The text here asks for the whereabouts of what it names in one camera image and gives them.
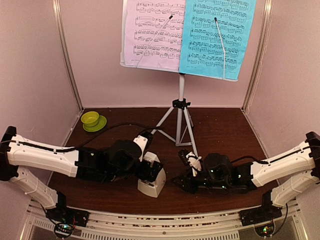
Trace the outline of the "white metronome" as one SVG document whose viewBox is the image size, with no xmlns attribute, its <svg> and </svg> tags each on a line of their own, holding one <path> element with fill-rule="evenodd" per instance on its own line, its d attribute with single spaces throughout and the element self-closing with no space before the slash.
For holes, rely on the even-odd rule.
<svg viewBox="0 0 320 240">
<path fill-rule="evenodd" d="M 137 189 L 146 196 L 157 198 L 166 183 L 166 173 L 158 156 L 152 152 L 146 152 L 139 172 Z"/>
</svg>

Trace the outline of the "white music stand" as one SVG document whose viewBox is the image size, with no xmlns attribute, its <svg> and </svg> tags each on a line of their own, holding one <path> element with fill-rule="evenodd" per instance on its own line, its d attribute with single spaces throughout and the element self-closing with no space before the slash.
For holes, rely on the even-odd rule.
<svg viewBox="0 0 320 240">
<path fill-rule="evenodd" d="M 189 103 L 186 101 L 184 97 L 185 77 L 188 75 L 198 75 L 180 73 L 179 69 L 178 72 L 175 73 L 177 73 L 179 77 L 179 94 L 178 98 L 174 100 L 171 105 L 172 110 L 177 110 L 176 136 L 172 138 L 172 141 L 175 143 L 176 146 L 182 147 L 184 145 L 183 137 L 185 133 L 192 135 L 194 127 L 191 116 L 188 111 Z M 217 105 L 220 107 L 240 106 L 244 101 L 247 86 L 249 84 L 248 75 L 248 69 L 246 67 L 243 67 L 242 63 L 237 81 L 228 81 L 209 77 L 211 79 L 221 81 L 221 85 L 218 87 L 216 101 Z"/>
</svg>

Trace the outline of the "blue sheet music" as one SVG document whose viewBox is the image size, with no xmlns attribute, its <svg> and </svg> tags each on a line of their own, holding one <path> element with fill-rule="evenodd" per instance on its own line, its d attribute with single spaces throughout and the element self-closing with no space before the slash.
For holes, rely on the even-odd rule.
<svg viewBox="0 0 320 240">
<path fill-rule="evenodd" d="M 255 0 L 186 1 L 179 72 L 238 81 Z"/>
</svg>

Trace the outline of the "purple sheet music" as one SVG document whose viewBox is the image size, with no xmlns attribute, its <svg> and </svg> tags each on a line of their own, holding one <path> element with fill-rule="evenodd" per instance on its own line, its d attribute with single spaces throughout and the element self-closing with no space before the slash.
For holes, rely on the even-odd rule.
<svg viewBox="0 0 320 240">
<path fill-rule="evenodd" d="M 184 0 L 123 1 L 120 64 L 177 73 L 185 10 Z"/>
</svg>

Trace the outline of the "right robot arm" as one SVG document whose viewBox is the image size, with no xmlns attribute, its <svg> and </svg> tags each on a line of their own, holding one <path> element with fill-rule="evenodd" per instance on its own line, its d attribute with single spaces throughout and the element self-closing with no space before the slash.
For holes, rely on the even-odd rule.
<svg viewBox="0 0 320 240">
<path fill-rule="evenodd" d="M 259 206 L 256 216 L 268 220 L 276 207 L 283 207 L 289 200 L 320 182 L 320 136 L 311 131 L 298 146 L 277 156 L 233 165 L 227 155 L 210 153 L 204 159 L 186 149 L 178 156 L 189 169 L 172 178 L 172 183 L 187 193 L 199 188 L 220 194 L 246 194 L 276 179 L 290 176 L 283 185 L 266 195 L 267 202 Z"/>
</svg>

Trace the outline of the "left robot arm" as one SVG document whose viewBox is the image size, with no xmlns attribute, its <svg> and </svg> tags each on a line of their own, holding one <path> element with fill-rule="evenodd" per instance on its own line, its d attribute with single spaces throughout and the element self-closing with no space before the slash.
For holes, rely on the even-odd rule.
<svg viewBox="0 0 320 240">
<path fill-rule="evenodd" d="M 134 140 L 116 140 L 110 147 L 62 147 L 29 140 L 9 126 L 0 141 L 0 179 L 19 186 L 61 222 L 72 218 L 66 196 L 48 188 L 27 167 L 49 170 L 68 177 L 110 183 L 135 176 L 137 189 L 156 198 L 166 182 L 158 156 L 147 151 L 153 135 L 147 131 Z"/>
</svg>

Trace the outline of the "green saucer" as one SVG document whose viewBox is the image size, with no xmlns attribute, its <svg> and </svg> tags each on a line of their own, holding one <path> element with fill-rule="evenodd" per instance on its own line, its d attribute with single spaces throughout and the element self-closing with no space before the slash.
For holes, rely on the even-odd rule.
<svg viewBox="0 0 320 240">
<path fill-rule="evenodd" d="M 103 129 L 107 125 L 107 119 L 103 115 L 99 116 L 98 122 L 95 126 L 88 126 L 87 124 L 82 124 L 82 127 L 87 132 L 97 132 Z"/>
</svg>

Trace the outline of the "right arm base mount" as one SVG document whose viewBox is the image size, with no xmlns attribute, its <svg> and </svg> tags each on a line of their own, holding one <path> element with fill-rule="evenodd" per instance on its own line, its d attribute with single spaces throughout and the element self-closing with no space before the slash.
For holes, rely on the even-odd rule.
<svg viewBox="0 0 320 240">
<path fill-rule="evenodd" d="M 258 236 L 271 238 L 278 232 L 274 219 L 282 216 L 282 208 L 273 205 L 271 192 L 268 191 L 262 195 L 261 206 L 241 210 L 238 214 L 243 227 L 255 225 Z"/>
</svg>

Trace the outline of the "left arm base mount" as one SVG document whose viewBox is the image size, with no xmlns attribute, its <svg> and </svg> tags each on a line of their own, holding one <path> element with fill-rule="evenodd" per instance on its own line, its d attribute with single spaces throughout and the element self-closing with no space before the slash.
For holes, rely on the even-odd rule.
<svg viewBox="0 0 320 240">
<path fill-rule="evenodd" d="M 53 233 L 59 239 L 69 238 L 76 227 L 86 227 L 90 213 L 86 210 L 67 207 L 67 198 L 57 192 L 57 203 L 54 208 L 43 209 L 45 216 L 53 223 Z"/>
</svg>

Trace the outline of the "right aluminium corner post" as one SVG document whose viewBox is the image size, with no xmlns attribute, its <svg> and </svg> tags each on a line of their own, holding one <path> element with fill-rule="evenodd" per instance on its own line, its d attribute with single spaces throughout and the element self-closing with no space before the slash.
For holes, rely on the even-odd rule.
<svg viewBox="0 0 320 240">
<path fill-rule="evenodd" d="M 259 34 L 257 52 L 254 59 L 253 69 L 250 76 L 250 81 L 247 88 L 246 96 L 242 106 L 242 111 L 245 115 L 248 115 L 250 112 L 250 107 L 253 103 L 253 99 L 257 90 L 260 74 L 262 72 L 262 68 L 263 68 L 262 61 L 263 61 L 264 54 L 267 50 L 267 45 L 268 45 L 268 40 L 269 40 L 270 30 L 271 30 L 273 5 L 274 5 L 273 0 L 264 1 L 262 25 L 261 25 L 261 30 Z"/>
</svg>

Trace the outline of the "aluminium corner post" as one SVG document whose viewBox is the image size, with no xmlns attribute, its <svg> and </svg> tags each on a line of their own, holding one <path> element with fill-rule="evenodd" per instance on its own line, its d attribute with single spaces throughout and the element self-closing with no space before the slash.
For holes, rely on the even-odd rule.
<svg viewBox="0 0 320 240">
<path fill-rule="evenodd" d="M 246 96 L 242 106 L 242 111 L 245 115 L 248 115 L 250 112 L 250 107 L 253 103 L 253 99 L 257 90 L 260 74 L 262 72 L 262 68 L 263 68 L 262 61 L 263 61 L 264 54 L 267 50 L 267 45 L 268 45 L 268 40 L 269 40 L 270 30 L 271 30 L 273 5 L 274 5 L 273 0 L 264 1 L 262 25 L 261 25 L 261 30 L 259 34 L 257 52 L 254 59 L 253 69 L 250 76 L 250 81 L 247 88 Z"/>
<path fill-rule="evenodd" d="M 68 51 L 60 1 L 59 0 L 52 0 L 52 6 L 53 6 L 54 18 L 55 18 L 55 22 L 56 22 L 56 26 L 57 26 L 57 31 L 58 31 L 59 40 L 60 40 L 60 46 L 61 46 L 61 50 L 62 50 L 62 55 L 63 55 L 63 60 L 64 60 L 68 80 L 70 82 L 71 89 L 72 89 L 77 107 L 78 107 L 79 111 L 81 112 L 84 110 L 84 107 L 83 107 L 83 104 L 82 104 L 82 101 L 80 98 L 79 90 L 78 90 L 75 76 L 74 76 L 74 71 L 72 68 L 70 54 Z"/>
</svg>

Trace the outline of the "left aluminium corner post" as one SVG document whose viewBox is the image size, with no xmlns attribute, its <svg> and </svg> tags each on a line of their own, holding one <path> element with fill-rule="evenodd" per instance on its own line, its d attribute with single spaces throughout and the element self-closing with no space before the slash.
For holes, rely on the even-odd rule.
<svg viewBox="0 0 320 240">
<path fill-rule="evenodd" d="M 56 26 L 57 26 L 57 31 L 58 31 L 59 40 L 60 40 L 60 46 L 61 46 L 61 50 L 62 50 L 62 55 L 63 55 L 63 60 L 64 60 L 68 80 L 70 82 L 71 89 L 72 89 L 77 107 L 78 107 L 79 111 L 81 112 L 84 110 L 84 107 L 83 107 L 83 104 L 82 104 L 82 101 L 80 98 L 79 90 L 78 90 L 75 76 L 74 76 L 74 71 L 72 68 L 70 54 L 68 51 L 60 1 L 59 0 L 52 0 L 52 6 L 53 6 L 54 18 L 55 18 L 55 22 L 56 22 Z"/>
</svg>

